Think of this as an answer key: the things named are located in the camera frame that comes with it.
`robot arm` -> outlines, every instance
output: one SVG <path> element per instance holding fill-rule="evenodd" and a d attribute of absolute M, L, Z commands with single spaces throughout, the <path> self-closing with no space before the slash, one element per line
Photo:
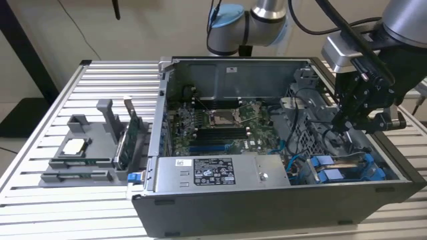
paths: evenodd
<path fill-rule="evenodd" d="M 286 31 L 284 0 L 258 0 L 250 11 L 219 4 L 211 11 L 206 45 L 216 56 L 231 56 L 240 46 L 268 46 Z"/>
<path fill-rule="evenodd" d="M 371 28 L 351 28 L 330 2 L 316 2 L 340 29 L 322 50 L 338 72 L 332 130 L 347 131 L 348 123 L 368 133 L 403 129 L 407 124 L 396 106 L 427 76 L 427 1 L 391 0 Z M 370 118 L 376 109 L 384 111 Z"/>

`floor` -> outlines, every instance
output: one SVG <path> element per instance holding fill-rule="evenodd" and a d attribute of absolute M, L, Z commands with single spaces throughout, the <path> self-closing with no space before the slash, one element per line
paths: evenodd
<path fill-rule="evenodd" d="M 15 108 L 18 102 L 0 102 L 0 122 L 10 114 L 11 110 Z M 0 137 L 0 147 L 19 152 L 24 146 L 27 138 L 4 138 Z M 16 154 L 0 149 L 0 176 L 5 172 Z"/>

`sticker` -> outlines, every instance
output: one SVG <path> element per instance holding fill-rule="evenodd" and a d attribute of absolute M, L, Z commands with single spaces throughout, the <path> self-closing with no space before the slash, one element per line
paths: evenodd
<path fill-rule="evenodd" d="M 238 72 L 238 67 L 227 67 L 226 69 L 227 73 L 236 73 Z"/>
<path fill-rule="evenodd" d="M 191 167 L 192 166 L 192 159 L 176 159 L 175 166 L 176 167 Z"/>
<path fill-rule="evenodd" d="M 236 184 L 234 161 L 231 158 L 204 158 L 194 160 L 194 184 Z"/>

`blue cable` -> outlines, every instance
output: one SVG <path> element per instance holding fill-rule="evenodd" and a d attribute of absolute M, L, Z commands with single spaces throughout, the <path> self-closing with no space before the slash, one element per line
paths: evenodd
<path fill-rule="evenodd" d="M 288 172 L 291 170 L 291 166 L 292 166 L 292 163 L 295 161 L 295 159 L 299 158 L 299 154 L 296 154 L 292 158 L 291 158 L 291 161 L 288 161 L 288 164 L 287 164 L 287 168 L 286 168 L 286 171 Z"/>
<path fill-rule="evenodd" d="M 267 154 L 271 155 L 272 153 L 282 152 L 286 149 L 286 141 L 280 140 L 280 149 L 272 149 Z"/>

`white label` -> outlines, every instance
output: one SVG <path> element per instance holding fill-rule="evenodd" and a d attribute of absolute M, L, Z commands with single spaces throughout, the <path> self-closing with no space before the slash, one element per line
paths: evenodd
<path fill-rule="evenodd" d="M 236 73 L 238 72 L 238 67 L 227 67 L 227 73 Z"/>
<path fill-rule="evenodd" d="M 176 159 L 175 166 L 176 167 L 191 167 L 192 166 L 192 159 Z"/>
<path fill-rule="evenodd" d="M 66 143 L 66 146 L 62 151 L 67 155 L 76 155 L 80 152 L 84 144 L 86 144 L 84 139 L 74 138 Z"/>

